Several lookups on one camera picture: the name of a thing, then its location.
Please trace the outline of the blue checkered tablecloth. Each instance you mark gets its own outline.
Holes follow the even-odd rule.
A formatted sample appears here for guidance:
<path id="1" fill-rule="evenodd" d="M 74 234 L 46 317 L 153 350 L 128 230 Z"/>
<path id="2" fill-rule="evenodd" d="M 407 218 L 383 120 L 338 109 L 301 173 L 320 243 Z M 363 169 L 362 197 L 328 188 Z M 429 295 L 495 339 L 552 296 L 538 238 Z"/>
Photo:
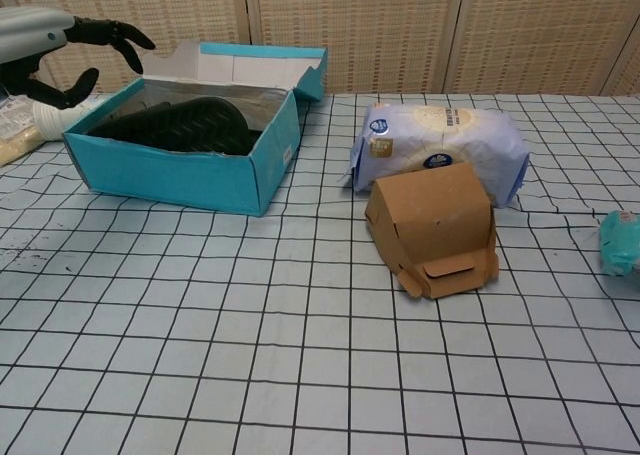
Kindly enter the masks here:
<path id="1" fill-rule="evenodd" d="M 640 96 L 423 96 L 530 145 L 498 279 L 412 299 L 344 175 L 370 95 L 301 113 L 261 218 L 89 192 L 59 143 L 0 168 L 0 455 L 640 455 Z"/>

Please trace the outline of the stack of paper cups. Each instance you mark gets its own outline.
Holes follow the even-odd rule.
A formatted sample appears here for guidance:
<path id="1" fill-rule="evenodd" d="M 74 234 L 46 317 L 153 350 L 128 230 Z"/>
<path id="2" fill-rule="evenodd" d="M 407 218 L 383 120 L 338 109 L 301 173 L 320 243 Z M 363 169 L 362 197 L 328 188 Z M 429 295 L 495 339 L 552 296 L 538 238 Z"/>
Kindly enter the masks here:
<path id="1" fill-rule="evenodd" d="M 106 97 L 102 95 L 90 96 L 77 106 L 67 109 L 34 102 L 32 104 L 34 126 L 45 141 L 60 140 L 66 129 L 103 103 L 105 99 Z"/>

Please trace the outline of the woven bamboo folding screen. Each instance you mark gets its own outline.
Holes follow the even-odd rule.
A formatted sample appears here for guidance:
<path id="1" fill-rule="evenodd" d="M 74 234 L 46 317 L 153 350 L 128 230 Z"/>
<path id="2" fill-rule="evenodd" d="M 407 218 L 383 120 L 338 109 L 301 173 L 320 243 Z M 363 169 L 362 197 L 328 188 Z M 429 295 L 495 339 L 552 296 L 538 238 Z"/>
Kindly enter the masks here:
<path id="1" fill-rule="evenodd" d="M 0 0 L 185 40 L 324 47 L 332 93 L 640 94 L 640 0 Z"/>

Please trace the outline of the teal plastic snack bag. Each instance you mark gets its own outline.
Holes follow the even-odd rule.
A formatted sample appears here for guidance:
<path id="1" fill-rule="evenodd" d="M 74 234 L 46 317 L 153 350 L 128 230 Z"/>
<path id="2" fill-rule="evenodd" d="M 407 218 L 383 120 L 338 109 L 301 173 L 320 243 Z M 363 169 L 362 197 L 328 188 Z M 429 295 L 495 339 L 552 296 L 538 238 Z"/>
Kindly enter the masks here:
<path id="1" fill-rule="evenodd" d="M 640 274 L 640 216 L 626 210 L 607 214 L 600 224 L 599 251 L 606 274 Z"/>

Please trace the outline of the brown cardboard takeaway box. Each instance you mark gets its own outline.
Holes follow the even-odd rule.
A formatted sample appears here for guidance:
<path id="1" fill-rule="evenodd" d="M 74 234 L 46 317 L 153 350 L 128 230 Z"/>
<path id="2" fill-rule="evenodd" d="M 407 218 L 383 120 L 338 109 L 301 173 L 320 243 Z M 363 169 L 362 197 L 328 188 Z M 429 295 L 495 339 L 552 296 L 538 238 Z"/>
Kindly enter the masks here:
<path id="1" fill-rule="evenodd" d="M 413 298 L 498 278 L 494 210 L 467 162 L 377 179 L 365 217 L 380 257 Z"/>

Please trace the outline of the teal cardboard shoe box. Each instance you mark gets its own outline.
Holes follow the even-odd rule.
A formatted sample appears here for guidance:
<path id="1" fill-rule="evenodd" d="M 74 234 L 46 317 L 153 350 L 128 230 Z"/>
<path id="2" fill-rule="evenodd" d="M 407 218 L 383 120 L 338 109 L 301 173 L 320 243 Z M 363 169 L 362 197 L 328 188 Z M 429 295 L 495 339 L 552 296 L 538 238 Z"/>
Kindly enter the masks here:
<path id="1" fill-rule="evenodd" d="M 323 98 L 327 59 L 324 48 L 188 40 L 167 57 L 147 54 L 143 75 L 69 127 L 63 140 L 91 190 L 260 216 L 299 148 L 299 103 Z M 262 132 L 248 155 L 172 152 L 89 134 L 105 121 L 199 97 L 231 102 Z"/>

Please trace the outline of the blue white tissue pack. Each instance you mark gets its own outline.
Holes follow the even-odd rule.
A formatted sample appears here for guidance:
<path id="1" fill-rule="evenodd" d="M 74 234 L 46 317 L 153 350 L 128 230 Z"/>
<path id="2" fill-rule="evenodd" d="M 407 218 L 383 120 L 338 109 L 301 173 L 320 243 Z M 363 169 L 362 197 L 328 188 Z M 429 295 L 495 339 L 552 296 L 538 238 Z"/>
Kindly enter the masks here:
<path id="1" fill-rule="evenodd" d="M 523 184 L 529 150 L 515 122 L 497 110 L 383 104 L 370 106 L 351 150 L 355 191 L 381 177 L 470 163 L 496 208 Z"/>

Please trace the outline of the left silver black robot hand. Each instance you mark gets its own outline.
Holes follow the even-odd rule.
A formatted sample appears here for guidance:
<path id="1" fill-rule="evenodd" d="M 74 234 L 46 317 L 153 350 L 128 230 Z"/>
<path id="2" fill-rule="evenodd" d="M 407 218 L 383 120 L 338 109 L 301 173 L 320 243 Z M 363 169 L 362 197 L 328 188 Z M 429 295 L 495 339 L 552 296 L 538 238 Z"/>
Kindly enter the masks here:
<path id="1" fill-rule="evenodd" d="M 0 8 L 0 93 L 25 96 L 60 110 L 79 105 L 92 93 L 98 69 L 85 70 L 66 91 L 34 77 L 45 55 L 69 43 L 110 46 L 138 74 L 143 66 L 134 47 L 156 48 L 141 30 L 125 22 L 84 18 L 46 7 Z"/>

